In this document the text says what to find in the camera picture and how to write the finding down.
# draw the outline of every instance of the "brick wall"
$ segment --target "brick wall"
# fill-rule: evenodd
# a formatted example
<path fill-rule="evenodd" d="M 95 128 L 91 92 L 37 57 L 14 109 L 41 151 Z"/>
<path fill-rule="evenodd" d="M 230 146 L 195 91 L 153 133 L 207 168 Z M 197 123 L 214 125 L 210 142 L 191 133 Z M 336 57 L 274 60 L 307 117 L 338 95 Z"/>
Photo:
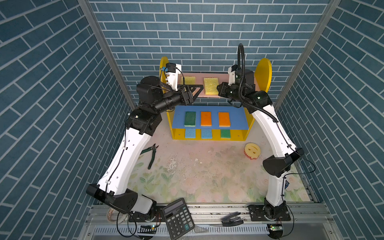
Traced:
<path fill-rule="evenodd" d="M 78 237 L 128 111 L 77 0 L 0 1 L 0 239 Z"/>
<path fill-rule="evenodd" d="M 383 239 L 383 12 L 342 0 L 278 111 L 344 239 Z"/>
<path fill-rule="evenodd" d="M 328 0 L 91 0 L 134 101 L 136 84 L 159 75 L 162 56 L 183 71 L 226 72 L 243 43 L 246 65 L 272 62 L 276 100 Z M 202 105 L 225 99 L 198 99 Z"/>

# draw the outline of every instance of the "pink shelf board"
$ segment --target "pink shelf board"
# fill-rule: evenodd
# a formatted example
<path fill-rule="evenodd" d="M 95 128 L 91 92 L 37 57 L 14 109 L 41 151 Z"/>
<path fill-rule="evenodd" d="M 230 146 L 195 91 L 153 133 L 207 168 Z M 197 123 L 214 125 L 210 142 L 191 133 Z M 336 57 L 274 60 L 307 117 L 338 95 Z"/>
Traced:
<path fill-rule="evenodd" d="M 218 78 L 219 84 L 221 84 L 222 82 L 228 82 L 228 79 L 229 79 L 228 73 L 184 73 L 184 77 L 187 77 L 187 76 L 196 77 L 195 84 L 202 84 L 202 85 L 204 85 L 204 78 Z M 259 91 L 260 88 L 256 80 L 255 80 L 255 83 L 256 83 L 256 91 Z M 179 74 L 178 84 L 183 84 L 183 78 L 181 74 Z M 200 98 L 221 98 L 218 95 L 206 95 L 205 89 L 203 89 L 203 91 L 199 94 L 199 97 Z"/>

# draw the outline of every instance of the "orange sponge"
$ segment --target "orange sponge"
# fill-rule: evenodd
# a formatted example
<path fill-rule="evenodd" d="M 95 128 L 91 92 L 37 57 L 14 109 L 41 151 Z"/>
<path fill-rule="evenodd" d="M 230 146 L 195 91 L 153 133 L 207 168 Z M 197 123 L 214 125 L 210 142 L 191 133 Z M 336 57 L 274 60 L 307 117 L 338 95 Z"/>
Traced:
<path fill-rule="evenodd" d="M 230 127 L 231 121 L 229 120 L 229 113 L 218 113 L 218 125 L 219 127 Z"/>
<path fill-rule="evenodd" d="M 201 124 L 202 127 L 211 127 L 212 118 L 211 112 L 201 112 Z"/>

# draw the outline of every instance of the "blue object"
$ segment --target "blue object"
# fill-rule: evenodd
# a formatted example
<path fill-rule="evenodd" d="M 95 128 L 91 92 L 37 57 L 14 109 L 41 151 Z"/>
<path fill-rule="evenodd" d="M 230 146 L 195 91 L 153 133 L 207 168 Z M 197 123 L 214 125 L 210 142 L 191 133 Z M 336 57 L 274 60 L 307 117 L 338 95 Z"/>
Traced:
<path fill-rule="evenodd" d="M 196 112 L 196 126 L 185 127 L 184 117 L 185 112 L 194 111 Z M 200 112 L 211 112 L 212 126 L 202 127 L 201 124 L 201 113 Z M 248 130 L 248 122 L 245 117 L 244 108 L 234 108 L 225 106 L 176 106 L 175 115 L 173 118 L 172 128 L 193 128 L 193 129 L 228 129 L 228 127 L 219 127 L 218 125 L 218 113 L 229 112 L 229 119 L 231 126 L 229 129 L 232 130 Z"/>
<path fill-rule="evenodd" d="M 194 128 L 185 129 L 185 138 L 196 138 L 196 129 Z"/>
<path fill-rule="evenodd" d="M 212 139 L 212 129 L 202 129 L 201 139 Z"/>

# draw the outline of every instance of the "calculator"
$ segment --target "calculator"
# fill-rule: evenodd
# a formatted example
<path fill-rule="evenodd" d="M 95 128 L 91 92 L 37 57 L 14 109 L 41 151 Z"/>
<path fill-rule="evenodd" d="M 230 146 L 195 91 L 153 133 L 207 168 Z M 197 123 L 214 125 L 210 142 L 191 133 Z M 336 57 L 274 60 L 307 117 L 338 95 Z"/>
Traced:
<path fill-rule="evenodd" d="M 162 211 L 172 240 L 181 237 L 195 227 L 184 198 L 168 204 Z"/>

